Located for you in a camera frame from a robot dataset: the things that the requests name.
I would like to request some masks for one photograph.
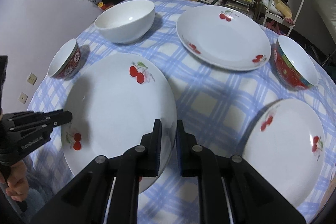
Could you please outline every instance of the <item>human hand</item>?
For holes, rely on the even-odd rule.
[[[10,175],[7,180],[8,188],[6,194],[15,201],[24,201],[28,196],[28,180],[26,178],[27,167],[20,160],[10,167]],[[0,182],[5,183],[5,179],[0,173]]]

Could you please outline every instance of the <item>blue plaid tablecloth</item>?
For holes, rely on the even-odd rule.
[[[29,105],[33,111],[63,108],[76,79],[93,63],[116,52],[141,55],[153,62],[169,81],[177,106],[177,115],[186,132],[199,144],[216,154],[230,156],[239,150],[265,106],[286,98],[308,103],[318,114],[325,132],[325,160],[314,190],[298,208],[310,220],[318,211],[321,199],[335,173],[336,163],[336,86],[315,62],[318,86],[306,91],[289,91],[278,80],[272,63],[251,72],[229,72],[208,65],[191,55],[176,34],[179,16],[198,5],[187,0],[151,0],[156,17],[152,28],[139,42],[112,44],[91,25],[77,41],[82,49],[83,68],[71,80],[48,76],[38,87]],[[278,35],[263,28],[271,44]],[[50,185],[56,193],[73,177],[65,161],[60,128],[51,141],[30,155],[30,171]],[[160,178],[139,195],[138,223],[198,223],[198,186],[196,178],[179,175],[176,153]]]

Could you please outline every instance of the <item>electrical outlet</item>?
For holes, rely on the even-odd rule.
[[[27,82],[28,82],[29,84],[34,85],[35,82],[36,82],[36,80],[37,80],[37,76],[34,75],[34,74],[32,74],[32,73],[30,73],[30,75],[29,75],[29,77],[28,77],[28,79],[27,79]]]
[[[24,94],[23,92],[21,92],[20,97],[19,97],[19,101],[21,103],[25,104],[27,99],[28,99],[28,96],[26,94]]]

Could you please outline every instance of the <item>white wall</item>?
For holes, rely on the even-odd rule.
[[[26,110],[58,49],[100,14],[87,0],[0,0],[0,55],[8,55],[4,112]],[[34,86],[26,80],[30,73]],[[28,95],[26,104],[19,95]]]
[[[301,0],[289,0],[288,4],[296,13]],[[305,0],[294,30],[306,37],[325,55],[332,53],[336,45],[322,18],[315,9],[314,0]]]

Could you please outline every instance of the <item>white plate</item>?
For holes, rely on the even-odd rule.
[[[176,30],[191,53],[220,68],[254,70],[265,65],[271,55],[260,26],[230,8],[204,5],[188,9],[179,17]]]
[[[145,77],[132,77],[131,66],[145,70]],[[142,135],[152,132],[155,119],[162,121],[159,175],[163,172],[174,145],[176,105],[168,81],[147,59],[114,54],[96,62],[78,78],[64,110],[73,115],[71,124],[62,126],[62,146],[74,175],[98,155],[116,157],[140,144]],[[80,145],[73,144],[76,133],[81,135]],[[143,178],[139,192],[156,179]]]
[[[324,140],[321,121],[309,105],[297,99],[282,100],[257,122],[243,158],[298,207],[321,173]]]

